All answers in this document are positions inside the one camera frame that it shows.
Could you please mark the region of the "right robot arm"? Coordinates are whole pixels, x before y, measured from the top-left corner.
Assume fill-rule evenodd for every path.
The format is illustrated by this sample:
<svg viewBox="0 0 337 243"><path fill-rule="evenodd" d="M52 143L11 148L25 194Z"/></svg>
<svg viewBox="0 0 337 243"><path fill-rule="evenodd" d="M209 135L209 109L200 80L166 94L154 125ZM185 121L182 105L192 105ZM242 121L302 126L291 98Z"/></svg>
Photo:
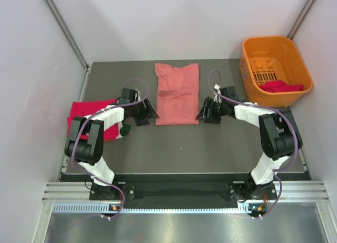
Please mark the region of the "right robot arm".
<svg viewBox="0 0 337 243"><path fill-rule="evenodd" d="M259 128L263 153L245 180L249 197L256 199L265 192L284 162L302 147L302 138L290 110L258 106L239 101L235 88L214 86L214 98L206 97L197 120L219 124L223 116L245 121Z"/></svg>

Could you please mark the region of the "salmon pink t shirt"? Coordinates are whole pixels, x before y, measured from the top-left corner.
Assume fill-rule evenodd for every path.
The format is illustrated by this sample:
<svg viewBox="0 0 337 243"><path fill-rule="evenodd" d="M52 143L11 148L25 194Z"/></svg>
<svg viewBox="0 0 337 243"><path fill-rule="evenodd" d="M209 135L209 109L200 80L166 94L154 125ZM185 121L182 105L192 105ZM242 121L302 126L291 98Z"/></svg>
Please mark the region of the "salmon pink t shirt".
<svg viewBox="0 0 337 243"><path fill-rule="evenodd" d="M156 125L198 125L199 64L184 67L156 63Z"/></svg>

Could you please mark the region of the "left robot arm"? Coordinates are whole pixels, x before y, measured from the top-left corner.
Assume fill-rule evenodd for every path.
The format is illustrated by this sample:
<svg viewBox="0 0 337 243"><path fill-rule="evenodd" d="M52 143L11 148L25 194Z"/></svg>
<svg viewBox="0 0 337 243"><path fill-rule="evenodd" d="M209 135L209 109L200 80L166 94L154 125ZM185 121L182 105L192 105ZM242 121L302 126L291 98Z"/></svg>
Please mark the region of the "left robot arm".
<svg viewBox="0 0 337 243"><path fill-rule="evenodd" d="M120 190L114 183L115 173L103 158L104 132L117 126L118 137L128 135L131 126L123 123L128 118L133 118L139 127L159 115L148 98L141 99L138 90L123 88L116 102L91 115L74 117L65 144L65 155L83 167L96 185L102 186L101 193L108 199L116 198Z"/></svg>

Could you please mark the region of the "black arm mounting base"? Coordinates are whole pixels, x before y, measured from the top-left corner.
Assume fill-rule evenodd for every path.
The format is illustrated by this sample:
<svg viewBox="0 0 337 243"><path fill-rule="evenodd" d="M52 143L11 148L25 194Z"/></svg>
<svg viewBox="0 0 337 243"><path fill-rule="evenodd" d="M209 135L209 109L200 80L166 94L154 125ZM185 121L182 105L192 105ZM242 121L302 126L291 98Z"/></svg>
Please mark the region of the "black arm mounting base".
<svg viewBox="0 0 337 243"><path fill-rule="evenodd" d="M235 208L238 201L265 204L275 200L275 185L252 192L246 173L118 174L115 183L125 195L125 208Z"/></svg>

